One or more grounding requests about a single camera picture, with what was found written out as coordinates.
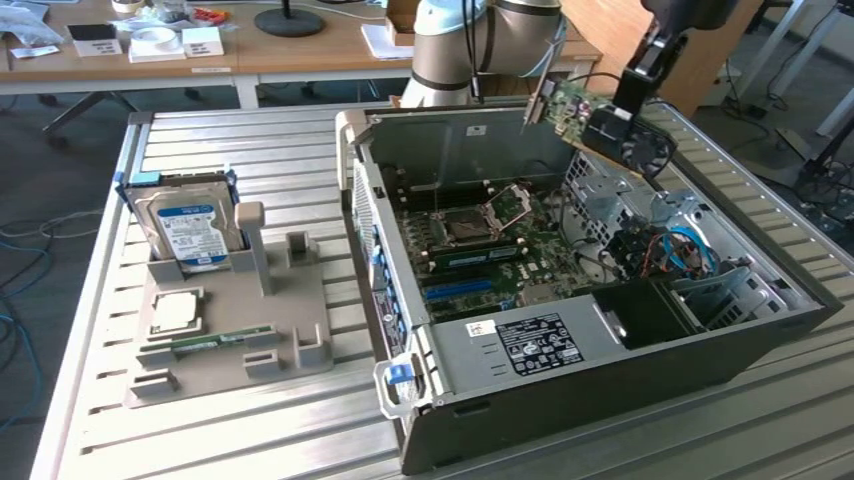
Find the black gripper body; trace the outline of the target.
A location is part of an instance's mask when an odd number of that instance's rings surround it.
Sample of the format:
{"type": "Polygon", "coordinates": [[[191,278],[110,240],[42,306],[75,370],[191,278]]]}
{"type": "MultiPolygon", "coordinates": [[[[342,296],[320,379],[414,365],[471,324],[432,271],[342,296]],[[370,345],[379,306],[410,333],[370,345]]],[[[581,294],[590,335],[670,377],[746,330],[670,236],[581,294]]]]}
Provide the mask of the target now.
{"type": "Polygon", "coordinates": [[[661,31],[715,30],[726,24],[738,0],[642,0],[641,4],[661,31]]]}

